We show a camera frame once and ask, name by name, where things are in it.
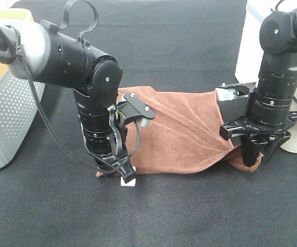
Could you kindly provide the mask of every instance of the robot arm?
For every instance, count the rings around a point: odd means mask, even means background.
[[[290,139],[287,130],[297,124],[297,112],[289,112],[297,87],[297,9],[272,12],[262,23],[259,40],[264,55],[246,113],[220,127],[224,139],[241,136],[248,166],[260,152],[267,162]]]
[[[77,0],[66,4],[64,20]],[[95,12],[91,30],[97,22]],[[85,148],[92,155],[98,170],[105,173],[119,172],[127,183],[135,178],[135,171],[129,158],[125,140],[126,124],[147,123],[155,114],[131,94],[125,94],[126,101],[117,103],[118,87],[122,69],[112,56],[93,47],[82,38],[70,38],[56,24],[42,20],[40,24],[28,21],[0,23],[0,29],[15,49],[4,42],[0,35],[0,61],[7,63],[18,78],[27,79],[17,56],[22,56],[29,65],[34,81],[73,89]]]

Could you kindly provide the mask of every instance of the black tablecloth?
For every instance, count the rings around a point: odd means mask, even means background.
[[[99,25],[86,38],[119,61],[122,87],[207,92],[235,82],[245,0],[93,3]],[[14,7],[60,24],[64,4],[23,0]],[[63,32],[76,37],[91,15],[77,3]],[[63,143],[91,162],[72,91],[47,85],[42,104]],[[226,119],[244,106],[220,104]],[[120,178],[97,179],[66,157],[36,116],[0,170],[0,246],[217,245],[297,245],[297,154],[277,150],[254,173],[220,162],[193,175],[138,176],[135,188],[121,187]]]

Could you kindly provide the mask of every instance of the black wire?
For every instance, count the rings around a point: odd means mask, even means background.
[[[108,118],[108,124],[111,127],[111,129],[114,132],[116,141],[115,141],[115,154],[114,155],[120,155],[121,151],[122,151],[122,138],[121,138],[121,134],[120,131],[117,129],[117,127],[114,125],[114,121],[115,121],[115,117],[116,117],[116,110],[110,110],[109,112],[109,118]]]
[[[93,167],[87,163],[85,163],[84,161],[80,160],[79,158],[77,158],[74,154],[72,154],[70,151],[68,151],[68,149],[63,145],[63,143],[61,142],[61,140],[59,139],[59,137],[57,136],[57,134],[55,133],[55,130],[53,129],[53,127],[51,126],[42,106],[41,106],[41,103],[40,103],[40,100],[39,100],[39,97],[36,93],[36,90],[35,90],[35,86],[34,86],[34,83],[33,83],[33,77],[32,77],[32,73],[31,73],[31,70],[29,68],[29,65],[27,64],[26,60],[23,58],[23,57],[19,57],[18,58],[23,66],[23,69],[26,73],[26,76],[28,78],[28,82],[29,82],[29,85],[30,85],[30,89],[32,91],[32,94],[33,94],[33,97],[34,97],[34,102],[38,108],[38,111],[39,111],[39,114],[44,122],[44,124],[46,125],[47,129],[49,130],[50,134],[52,135],[52,137],[55,139],[55,141],[57,142],[57,144],[59,145],[59,147],[64,151],[64,153],[72,160],[74,161],[77,161],[79,162],[80,164],[88,167],[88,168],[91,168],[91,169],[94,169],[96,171],[100,171],[102,173],[105,173],[105,174],[112,174],[114,172],[116,172],[119,168],[121,168],[126,162],[128,162],[128,160],[134,155],[134,153],[137,151],[138,147],[139,147],[139,128],[138,128],[138,124],[136,122],[135,125],[136,125],[136,129],[137,129],[137,143],[136,143],[136,147],[135,149],[131,152],[130,155],[128,155],[128,157],[123,161],[121,162],[121,164],[119,166],[117,166],[116,168],[112,169],[112,170],[104,170],[104,169],[101,169],[99,167]]]
[[[111,169],[111,170],[103,170],[99,167],[93,167],[85,162],[83,162],[82,160],[80,160],[79,158],[77,158],[74,154],[72,154],[70,151],[68,151],[68,149],[63,145],[63,143],[61,142],[61,140],[58,138],[57,134],[55,133],[55,130],[53,129],[53,127],[51,126],[42,106],[41,106],[41,103],[40,103],[40,100],[39,100],[39,97],[36,93],[36,90],[35,90],[35,86],[34,86],[34,82],[33,82],[33,76],[32,76],[32,72],[31,72],[31,69],[30,69],[30,66],[28,65],[26,59],[22,56],[17,56],[16,55],[16,48],[13,46],[13,44],[11,43],[11,41],[8,39],[8,37],[4,34],[4,32],[0,29],[0,36],[1,38],[4,40],[4,42],[6,43],[6,45],[9,47],[9,49],[12,51],[12,54],[17,58],[19,59],[23,69],[24,69],[24,72],[27,76],[27,80],[28,80],[28,83],[29,83],[29,86],[30,86],[30,89],[32,91],[32,94],[33,94],[33,97],[34,97],[34,102],[38,108],[38,111],[39,111],[39,114],[44,122],[44,124],[46,125],[47,129],[49,130],[50,134],[52,135],[52,137],[55,139],[55,141],[58,143],[59,147],[64,151],[64,153],[72,160],[75,160],[77,161],[78,163],[88,167],[88,168],[91,168],[91,169],[94,169],[96,171],[99,171],[99,172],[102,172],[102,173],[105,173],[105,174],[112,174],[114,172],[116,172],[119,168],[121,168],[126,162],[129,161],[129,159],[135,154],[135,152],[137,151],[138,147],[139,147],[139,142],[140,142],[140,133],[139,133],[139,127],[138,127],[138,124],[136,122],[135,125],[136,125],[136,132],[137,132],[137,142],[136,142],[136,146],[135,148],[133,149],[133,151],[126,157],[126,159],[124,161],[121,162],[120,165],[118,165],[117,167],[115,167],[114,169]]]
[[[11,53],[15,56],[16,55],[16,48],[13,46],[9,38],[5,35],[5,33],[0,28],[0,37],[3,39],[4,43],[8,46]]]
[[[78,2],[78,1],[81,1],[81,0],[69,0],[64,5],[64,17],[63,17],[63,23],[59,26],[59,29],[60,30],[63,30],[63,29],[65,29],[68,26],[68,24],[69,24],[70,10],[71,10],[72,6],[76,2]],[[78,40],[79,41],[82,41],[82,36],[85,33],[88,33],[88,32],[93,31],[94,28],[97,26],[97,22],[98,22],[98,11],[95,8],[95,6],[91,2],[89,2],[88,0],[83,0],[83,1],[86,2],[91,7],[91,9],[93,10],[93,12],[94,12],[94,18],[92,20],[92,24],[90,25],[90,27],[88,27],[87,29],[79,32],[79,34],[78,34]]]
[[[276,6],[275,6],[275,10],[278,10],[279,5],[280,5],[283,1],[284,1],[284,0],[280,0],[280,1],[276,4]]]

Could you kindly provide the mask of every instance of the perforated panel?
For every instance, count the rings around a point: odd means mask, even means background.
[[[43,86],[35,82],[38,92]],[[11,77],[0,92],[0,124],[7,138],[19,135],[35,107],[34,98],[27,80]]]

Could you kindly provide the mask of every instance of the brown towel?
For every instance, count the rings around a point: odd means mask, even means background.
[[[261,156],[255,165],[247,167],[240,147],[219,136],[223,121],[214,91],[158,92],[149,86],[137,86],[119,89],[119,99],[126,92],[135,93],[156,114],[147,127],[140,128],[140,147],[131,159],[138,174],[195,173],[220,160],[245,171],[254,171],[260,164]],[[126,141],[129,151],[135,143],[136,128],[130,124]]]

